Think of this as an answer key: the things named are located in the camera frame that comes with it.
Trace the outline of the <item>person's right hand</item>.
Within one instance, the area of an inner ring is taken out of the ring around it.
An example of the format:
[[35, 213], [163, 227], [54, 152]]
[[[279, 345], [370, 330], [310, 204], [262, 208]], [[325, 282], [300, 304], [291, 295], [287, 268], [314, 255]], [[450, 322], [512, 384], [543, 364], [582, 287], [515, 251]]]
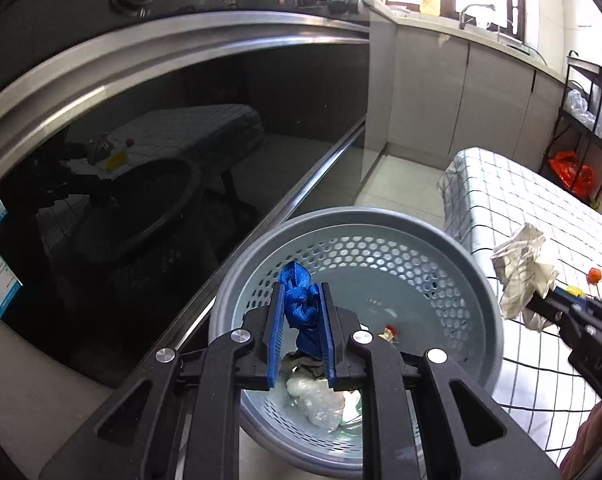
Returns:
[[563, 479], [602, 479], [602, 401], [578, 428], [559, 469]]

